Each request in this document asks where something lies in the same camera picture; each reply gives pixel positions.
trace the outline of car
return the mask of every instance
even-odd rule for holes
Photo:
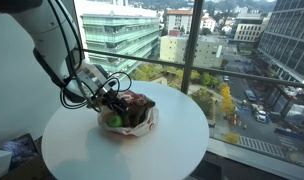
[[[251,91],[251,90],[245,90],[244,94],[249,99],[249,101],[256,102],[256,96],[255,96],[255,94],[254,94],[253,91]]]
[[[229,81],[229,76],[223,76],[223,81],[228,82]]]
[[[256,120],[259,122],[266,122],[266,112],[265,111],[257,111],[256,112]]]

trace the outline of office building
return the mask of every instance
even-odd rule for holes
[[[281,79],[304,83],[304,1],[278,1],[259,50]]]
[[[201,19],[201,26],[203,28],[209,28],[211,32],[214,31],[215,24],[216,24],[215,20],[210,16],[203,16]]]
[[[159,19],[156,12],[110,4],[101,4],[96,12],[81,16],[88,49],[147,58],[157,47]],[[139,64],[134,60],[92,53],[88,57],[109,73],[130,73]]]
[[[304,0],[278,0],[258,50],[270,74],[304,83]],[[304,123],[304,89],[278,86],[269,97],[285,120]]]
[[[186,35],[161,37],[160,59],[171,62],[183,62],[187,40],[188,36]],[[194,55],[194,65],[210,68],[220,67],[226,46],[226,40],[199,36]]]
[[[264,17],[261,14],[249,13],[239,14],[232,26],[231,41],[255,42],[265,30],[268,22],[269,16]]]
[[[171,10],[167,13],[167,24],[168,31],[172,29],[184,28],[184,33],[190,31],[192,23],[193,11],[190,10]]]

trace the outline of round white table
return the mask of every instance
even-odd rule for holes
[[[154,100],[159,109],[158,124],[139,138],[103,130],[98,114],[90,109],[61,107],[53,115],[43,134],[42,152],[57,179],[178,180],[198,166],[209,139],[200,107],[158,83],[134,81],[131,90]]]

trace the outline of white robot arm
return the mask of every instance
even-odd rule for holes
[[[71,102],[86,101],[95,109],[93,100],[104,99],[103,105],[117,113],[127,111],[101,66],[74,60],[72,49],[81,45],[76,25],[59,0],[0,0],[0,13],[10,14],[30,34],[35,58]]]

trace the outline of autumn tree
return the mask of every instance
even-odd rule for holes
[[[230,93],[230,87],[225,83],[219,85],[220,93],[223,96],[222,103],[220,105],[221,111],[223,111],[226,116],[230,116],[234,113],[235,105]]]
[[[227,86],[229,86],[226,82],[221,82],[220,84],[219,84],[219,90],[221,91],[223,88],[225,88],[225,87],[227,87]]]

